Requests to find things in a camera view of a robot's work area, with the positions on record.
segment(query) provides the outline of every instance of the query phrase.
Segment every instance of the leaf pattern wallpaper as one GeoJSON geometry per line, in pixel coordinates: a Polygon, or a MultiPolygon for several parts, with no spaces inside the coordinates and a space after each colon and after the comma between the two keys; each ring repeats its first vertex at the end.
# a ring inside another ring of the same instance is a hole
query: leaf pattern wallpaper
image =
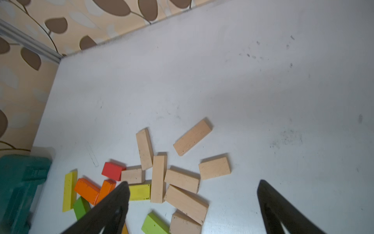
{"type": "Polygon", "coordinates": [[[68,55],[207,1],[3,0],[0,18],[61,55],[68,55]]]}
{"type": "Polygon", "coordinates": [[[0,36],[0,157],[29,153],[57,68],[56,63],[0,36]]]}

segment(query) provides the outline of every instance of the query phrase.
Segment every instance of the green wooden block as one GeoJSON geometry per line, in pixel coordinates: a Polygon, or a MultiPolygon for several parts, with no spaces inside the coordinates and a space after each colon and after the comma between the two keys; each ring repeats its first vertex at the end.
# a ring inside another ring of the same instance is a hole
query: green wooden block
{"type": "Polygon", "coordinates": [[[170,234],[169,226],[161,221],[154,213],[149,213],[144,220],[141,230],[145,234],[170,234]]]}
{"type": "Polygon", "coordinates": [[[90,210],[90,204],[87,200],[85,200],[83,197],[80,197],[77,199],[77,201],[73,205],[75,216],[77,217],[77,220],[82,218],[85,214],[87,214],[90,210]]]}

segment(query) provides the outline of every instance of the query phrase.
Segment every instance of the red wooden block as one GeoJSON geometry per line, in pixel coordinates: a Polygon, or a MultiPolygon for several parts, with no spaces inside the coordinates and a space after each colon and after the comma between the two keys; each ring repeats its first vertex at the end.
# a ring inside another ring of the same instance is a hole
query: red wooden block
{"type": "Polygon", "coordinates": [[[121,181],[121,174],[123,170],[126,170],[126,167],[117,165],[112,162],[106,162],[101,174],[113,180],[121,181]]]}

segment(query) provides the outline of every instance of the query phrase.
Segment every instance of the yellow wooden block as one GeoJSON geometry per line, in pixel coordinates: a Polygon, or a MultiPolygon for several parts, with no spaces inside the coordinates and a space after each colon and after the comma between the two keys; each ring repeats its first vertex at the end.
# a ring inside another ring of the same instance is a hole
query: yellow wooden block
{"type": "Polygon", "coordinates": [[[77,193],[74,191],[75,184],[78,180],[78,172],[72,171],[65,175],[64,184],[64,200],[62,202],[62,211],[68,211],[73,208],[73,204],[77,200],[77,193]]]}
{"type": "Polygon", "coordinates": [[[149,200],[151,198],[151,185],[129,185],[130,201],[149,200]]]}

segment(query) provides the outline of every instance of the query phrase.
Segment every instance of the teal plastic container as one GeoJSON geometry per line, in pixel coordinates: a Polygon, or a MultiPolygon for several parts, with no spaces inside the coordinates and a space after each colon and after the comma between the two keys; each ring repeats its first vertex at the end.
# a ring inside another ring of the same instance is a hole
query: teal plastic container
{"type": "Polygon", "coordinates": [[[0,233],[26,234],[27,217],[38,185],[48,175],[51,160],[35,156],[0,158],[0,233]]]}

